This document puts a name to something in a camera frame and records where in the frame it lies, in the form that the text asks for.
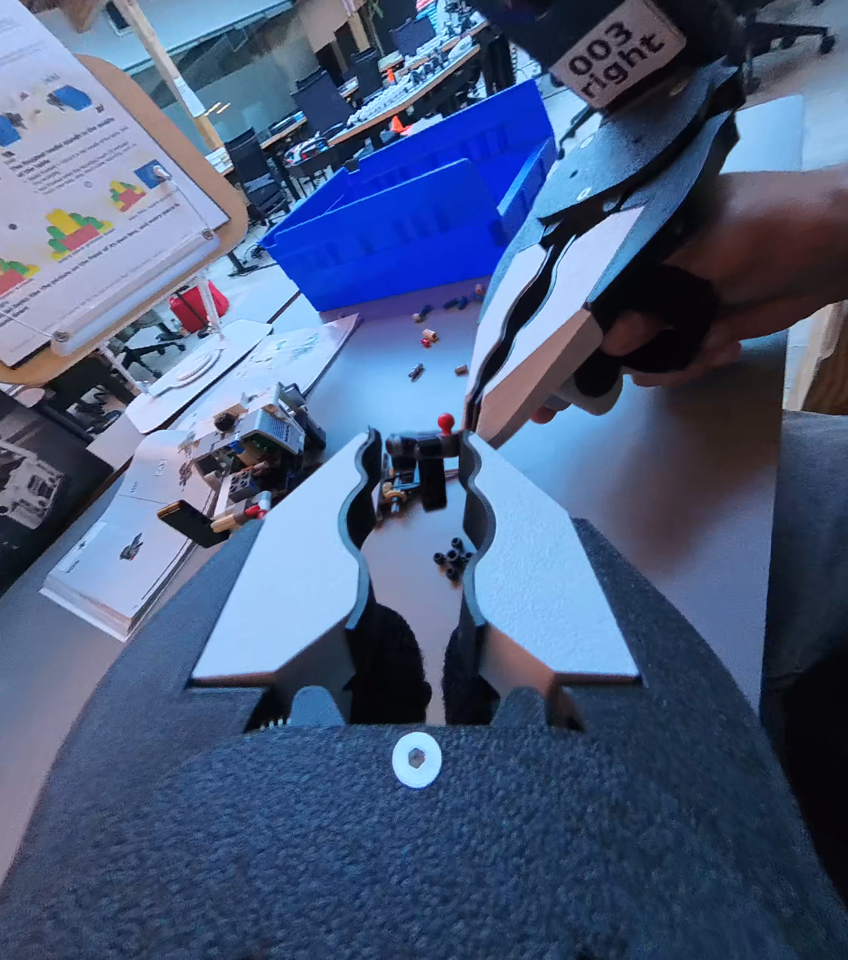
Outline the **black office chair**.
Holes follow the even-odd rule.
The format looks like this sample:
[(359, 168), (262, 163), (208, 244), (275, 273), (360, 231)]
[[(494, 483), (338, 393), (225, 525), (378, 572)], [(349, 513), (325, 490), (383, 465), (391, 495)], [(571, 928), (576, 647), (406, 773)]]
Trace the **black office chair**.
[(341, 93), (334, 78), (322, 68), (298, 80), (291, 97), (312, 133), (328, 143), (346, 130), (355, 114), (355, 108)]

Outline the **small black lego subassembly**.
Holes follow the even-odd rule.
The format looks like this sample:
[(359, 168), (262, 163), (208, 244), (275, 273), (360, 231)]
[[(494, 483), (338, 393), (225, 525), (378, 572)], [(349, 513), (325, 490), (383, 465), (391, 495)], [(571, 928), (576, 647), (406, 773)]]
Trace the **small black lego subassembly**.
[(395, 497), (415, 494), (426, 513), (447, 506), (447, 460), (460, 455), (460, 433), (454, 414), (442, 413), (436, 431), (390, 434), (384, 441), (386, 469), (384, 484)]

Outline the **white lego truck model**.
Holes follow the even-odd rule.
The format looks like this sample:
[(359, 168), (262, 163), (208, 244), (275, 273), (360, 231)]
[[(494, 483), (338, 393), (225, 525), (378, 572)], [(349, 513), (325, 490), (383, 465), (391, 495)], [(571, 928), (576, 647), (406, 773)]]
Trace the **white lego truck model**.
[(211, 548), (262, 522), (322, 462), (326, 434), (297, 383), (276, 381), (196, 423), (181, 443), (183, 478), (210, 491), (206, 506), (183, 497), (157, 510), (160, 522)]

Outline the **person's right hand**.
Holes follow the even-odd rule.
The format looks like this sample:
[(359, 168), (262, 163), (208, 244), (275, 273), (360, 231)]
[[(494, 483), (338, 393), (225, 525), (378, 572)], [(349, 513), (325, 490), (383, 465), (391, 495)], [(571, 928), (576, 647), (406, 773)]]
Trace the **person's right hand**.
[(693, 360), (668, 373), (626, 368), (642, 388), (682, 386), (736, 363), (743, 342), (788, 330), (817, 310), (794, 287), (800, 276), (803, 174), (723, 174), (705, 224), (669, 258), (669, 265), (709, 282), (718, 317)]

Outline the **open lego instruction booklet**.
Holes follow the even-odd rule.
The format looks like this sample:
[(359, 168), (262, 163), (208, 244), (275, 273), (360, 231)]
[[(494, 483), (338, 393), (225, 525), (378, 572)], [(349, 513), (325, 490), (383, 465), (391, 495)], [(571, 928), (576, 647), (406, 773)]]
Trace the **open lego instruction booklet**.
[(128, 640), (191, 552), (199, 547), (157, 518), (185, 498), (207, 505), (210, 490), (185, 481), (181, 444), (195, 424), (261, 393), (276, 381), (306, 394), (317, 386), (360, 324), (358, 314), (319, 326), (270, 334), (205, 391), (171, 429), (138, 445), (113, 501), (94, 526), (47, 575), (42, 593), (118, 641)]

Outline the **blue plastic bin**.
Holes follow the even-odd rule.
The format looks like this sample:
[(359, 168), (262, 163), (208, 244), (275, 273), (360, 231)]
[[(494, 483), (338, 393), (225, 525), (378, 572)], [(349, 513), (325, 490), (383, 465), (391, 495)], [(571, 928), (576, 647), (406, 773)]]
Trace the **blue plastic bin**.
[(524, 224), (557, 160), (557, 143), (532, 80), (511, 86), (375, 151), (348, 175), (353, 201), (382, 200), (386, 213), (434, 212)]
[(459, 159), (366, 190), (340, 170), (262, 239), (320, 312), (491, 274), (508, 245), (490, 188)]

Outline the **cluster of black lego pins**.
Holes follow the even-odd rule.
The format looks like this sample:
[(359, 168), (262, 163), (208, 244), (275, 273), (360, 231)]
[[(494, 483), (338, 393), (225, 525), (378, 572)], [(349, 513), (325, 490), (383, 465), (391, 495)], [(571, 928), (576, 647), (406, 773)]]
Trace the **cluster of black lego pins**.
[(446, 544), (446, 549), (433, 553), (432, 561), (438, 573), (452, 584), (460, 584), (473, 556), (471, 541), (462, 535), (455, 535)]

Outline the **long wooden work table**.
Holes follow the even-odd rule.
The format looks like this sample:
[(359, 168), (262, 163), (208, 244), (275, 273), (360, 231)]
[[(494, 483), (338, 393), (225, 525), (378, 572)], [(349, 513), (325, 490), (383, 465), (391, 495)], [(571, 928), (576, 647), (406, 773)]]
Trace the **long wooden work table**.
[(493, 37), (488, 21), (434, 46), (430, 54), (411, 58), (389, 83), (365, 98), (345, 131), (329, 143), (315, 136), (298, 110), (292, 122), (261, 144), (261, 151), (280, 171), (316, 160), (335, 166), (349, 160), (367, 143), (382, 144), (394, 117), (406, 124), (433, 111), (451, 110), (481, 65), (482, 48)]

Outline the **scattered loose lego pieces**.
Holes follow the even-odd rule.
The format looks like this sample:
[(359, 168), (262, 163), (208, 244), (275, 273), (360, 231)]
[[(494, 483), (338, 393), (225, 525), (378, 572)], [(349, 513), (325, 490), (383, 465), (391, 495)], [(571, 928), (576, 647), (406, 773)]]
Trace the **scattered loose lego pieces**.
[(440, 345), (447, 335), (451, 346), (459, 347), (454, 354), (457, 357), (453, 365), (455, 378), (464, 379), (470, 375), (480, 310), (486, 294), (486, 285), (477, 283), (462, 294), (450, 296), (440, 305), (426, 303), (411, 315), (415, 336), (423, 351)]

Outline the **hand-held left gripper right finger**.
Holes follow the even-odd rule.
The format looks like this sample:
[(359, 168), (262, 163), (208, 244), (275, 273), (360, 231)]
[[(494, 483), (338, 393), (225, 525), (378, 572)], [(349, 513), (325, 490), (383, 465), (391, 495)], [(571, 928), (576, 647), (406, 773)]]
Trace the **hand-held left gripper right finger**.
[(642, 677), (569, 513), (474, 432), (461, 434), (459, 723), (486, 725), (516, 690), (574, 716), (571, 692)]

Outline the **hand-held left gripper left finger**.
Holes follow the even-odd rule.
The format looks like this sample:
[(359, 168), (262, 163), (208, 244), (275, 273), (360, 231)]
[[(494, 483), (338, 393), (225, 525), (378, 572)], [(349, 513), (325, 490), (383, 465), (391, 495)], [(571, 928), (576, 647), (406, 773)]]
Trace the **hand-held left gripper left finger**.
[(351, 718), (382, 646), (361, 551), (381, 467), (380, 432), (361, 431), (262, 521), (190, 675), (199, 688), (256, 693), (249, 724), (283, 718), (307, 687)]

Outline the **red bag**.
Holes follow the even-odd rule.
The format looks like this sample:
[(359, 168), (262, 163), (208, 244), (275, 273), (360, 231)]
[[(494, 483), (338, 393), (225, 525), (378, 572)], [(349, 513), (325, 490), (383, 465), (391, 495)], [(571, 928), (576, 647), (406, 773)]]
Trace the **red bag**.
[[(224, 318), (230, 307), (228, 297), (213, 281), (209, 281), (209, 290), (217, 317), (219, 319)], [(210, 324), (207, 311), (197, 285), (182, 287), (174, 291), (167, 299), (167, 304), (183, 330), (199, 336), (206, 335), (209, 332)]]

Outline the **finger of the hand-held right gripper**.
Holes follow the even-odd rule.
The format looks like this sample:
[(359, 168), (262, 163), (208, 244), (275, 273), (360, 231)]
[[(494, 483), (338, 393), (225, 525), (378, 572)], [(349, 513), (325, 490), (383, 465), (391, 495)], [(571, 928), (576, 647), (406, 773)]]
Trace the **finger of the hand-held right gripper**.
[(515, 302), (506, 332), (510, 349), (498, 347), (495, 368), (479, 398), (474, 432), (498, 449), (557, 398), (577, 369), (594, 354), (604, 332), (587, 308), (593, 288), (643, 213), (635, 207), (612, 214), (575, 237)]
[(463, 428), (477, 427), (480, 397), (495, 367), (492, 356), (503, 347), (507, 356), (513, 335), (508, 334), (509, 316), (515, 303), (540, 275), (548, 258), (548, 251), (538, 244), (515, 253), (507, 263), (499, 263), (488, 285), (478, 319), (473, 352), (465, 388)]

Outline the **printed instruction sheet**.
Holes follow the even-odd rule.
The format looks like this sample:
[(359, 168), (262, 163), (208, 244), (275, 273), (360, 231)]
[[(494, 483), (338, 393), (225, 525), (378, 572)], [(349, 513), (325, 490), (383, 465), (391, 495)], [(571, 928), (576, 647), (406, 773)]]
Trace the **printed instruction sheet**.
[(20, 2), (0, 2), (0, 365), (99, 342), (222, 254), (226, 211)]

